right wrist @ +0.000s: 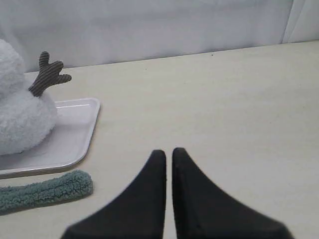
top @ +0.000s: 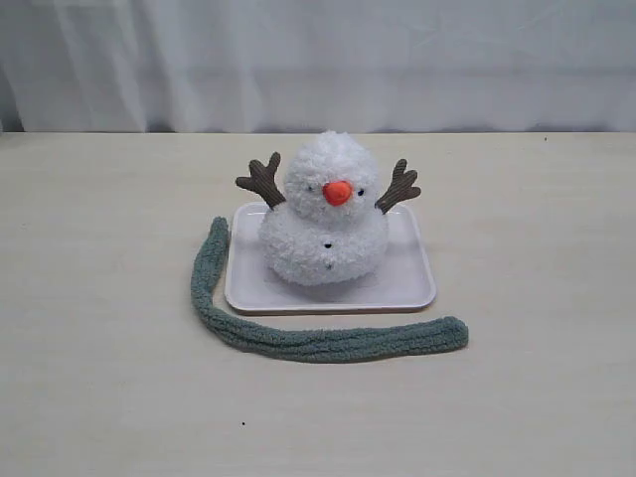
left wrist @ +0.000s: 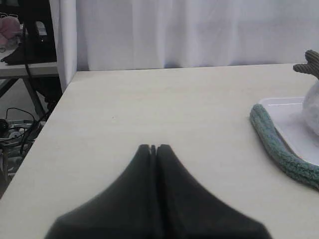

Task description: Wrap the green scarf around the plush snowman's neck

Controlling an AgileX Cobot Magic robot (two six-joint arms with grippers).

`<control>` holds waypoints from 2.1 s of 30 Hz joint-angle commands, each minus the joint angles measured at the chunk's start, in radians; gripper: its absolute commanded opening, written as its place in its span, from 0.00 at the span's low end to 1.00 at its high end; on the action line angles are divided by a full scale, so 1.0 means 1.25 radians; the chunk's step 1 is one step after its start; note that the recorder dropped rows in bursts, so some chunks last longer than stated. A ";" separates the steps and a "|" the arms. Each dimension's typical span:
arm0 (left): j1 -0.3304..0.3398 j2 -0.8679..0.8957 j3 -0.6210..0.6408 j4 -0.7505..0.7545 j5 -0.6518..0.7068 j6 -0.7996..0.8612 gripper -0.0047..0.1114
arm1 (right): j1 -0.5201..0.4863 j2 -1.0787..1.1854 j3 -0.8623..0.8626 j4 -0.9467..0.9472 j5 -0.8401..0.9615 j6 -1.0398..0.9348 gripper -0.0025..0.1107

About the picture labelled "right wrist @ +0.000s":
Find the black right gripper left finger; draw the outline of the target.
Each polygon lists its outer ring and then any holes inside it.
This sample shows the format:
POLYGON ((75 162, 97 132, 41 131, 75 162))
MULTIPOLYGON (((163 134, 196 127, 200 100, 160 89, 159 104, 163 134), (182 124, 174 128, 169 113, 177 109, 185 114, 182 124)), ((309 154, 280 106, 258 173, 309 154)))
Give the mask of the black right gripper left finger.
POLYGON ((154 150, 112 202, 69 226, 64 239, 161 239, 166 210, 166 155, 154 150))

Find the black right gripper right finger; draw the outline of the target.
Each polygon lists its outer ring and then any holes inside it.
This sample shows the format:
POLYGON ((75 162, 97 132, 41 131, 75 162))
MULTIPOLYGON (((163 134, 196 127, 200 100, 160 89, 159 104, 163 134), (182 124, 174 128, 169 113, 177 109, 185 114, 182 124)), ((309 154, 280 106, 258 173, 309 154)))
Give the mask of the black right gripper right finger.
POLYGON ((186 149, 172 153, 172 203, 179 239, 292 239, 281 222, 234 199, 214 184, 186 149))

